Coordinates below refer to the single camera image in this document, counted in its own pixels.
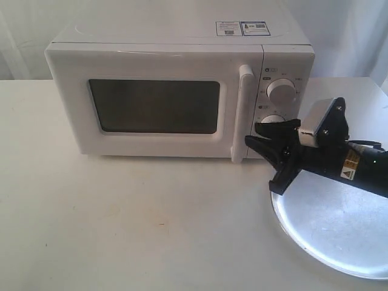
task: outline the white knob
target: white knob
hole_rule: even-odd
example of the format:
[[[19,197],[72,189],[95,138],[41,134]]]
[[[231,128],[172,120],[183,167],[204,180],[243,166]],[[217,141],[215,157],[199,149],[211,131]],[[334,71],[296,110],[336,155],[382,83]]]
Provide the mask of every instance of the white knob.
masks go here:
[[[269,84],[267,96],[276,106],[290,104],[296,100],[295,86],[288,79],[277,79]]]
[[[273,122],[283,122],[285,119],[280,115],[269,115],[261,121],[261,123],[273,123]]]

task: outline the control panel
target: control panel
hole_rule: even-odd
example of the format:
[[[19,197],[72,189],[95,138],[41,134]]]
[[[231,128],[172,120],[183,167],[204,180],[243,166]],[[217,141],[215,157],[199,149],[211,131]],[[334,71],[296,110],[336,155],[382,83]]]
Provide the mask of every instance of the control panel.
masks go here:
[[[256,122],[281,122],[298,117],[303,93],[314,62],[309,45],[264,45],[251,135]],[[249,158],[259,157],[249,149]]]

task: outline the microwave label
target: microwave label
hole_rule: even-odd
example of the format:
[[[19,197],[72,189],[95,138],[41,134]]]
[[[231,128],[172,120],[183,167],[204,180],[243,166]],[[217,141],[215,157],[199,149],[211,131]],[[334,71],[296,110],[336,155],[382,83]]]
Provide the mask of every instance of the microwave label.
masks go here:
[[[242,36],[241,26],[239,21],[217,21],[218,36]]]
[[[270,36],[265,21],[241,21],[244,36]]]

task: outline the yellow warning sticker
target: yellow warning sticker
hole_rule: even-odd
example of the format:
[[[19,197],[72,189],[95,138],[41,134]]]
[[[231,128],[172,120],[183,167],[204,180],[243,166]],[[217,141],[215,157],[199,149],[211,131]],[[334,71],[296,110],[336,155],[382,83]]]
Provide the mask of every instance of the yellow warning sticker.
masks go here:
[[[354,150],[349,150],[342,167],[341,177],[353,181],[359,162],[360,156]]]

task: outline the microwave door handle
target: microwave door handle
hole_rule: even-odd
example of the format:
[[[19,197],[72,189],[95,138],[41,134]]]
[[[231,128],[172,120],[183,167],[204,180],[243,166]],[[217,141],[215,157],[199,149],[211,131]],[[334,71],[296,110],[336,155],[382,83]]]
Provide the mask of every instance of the microwave door handle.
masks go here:
[[[249,100],[255,86],[255,75],[249,65],[239,68],[240,82],[238,89],[238,103],[236,111],[235,132],[231,148],[232,162],[241,162],[247,154],[244,138],[250,134],[249,126]]]

